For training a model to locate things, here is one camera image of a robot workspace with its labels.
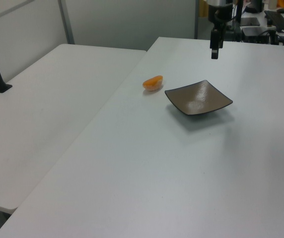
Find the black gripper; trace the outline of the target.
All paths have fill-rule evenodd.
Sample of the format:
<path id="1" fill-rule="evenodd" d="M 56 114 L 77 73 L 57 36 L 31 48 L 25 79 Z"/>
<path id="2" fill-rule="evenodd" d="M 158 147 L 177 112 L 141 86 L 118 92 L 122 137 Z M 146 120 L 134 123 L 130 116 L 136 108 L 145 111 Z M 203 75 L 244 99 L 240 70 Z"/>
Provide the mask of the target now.
<path id="1" fill-rule="evenodd" d="M 211 58 L 218 59 L 218 51 L 223 47 L 223 26 L 232 20 L 233 4 L 225 6 L 209 5 L 208 20 L 213 23 L 211 31 L 210 49 Z"/>

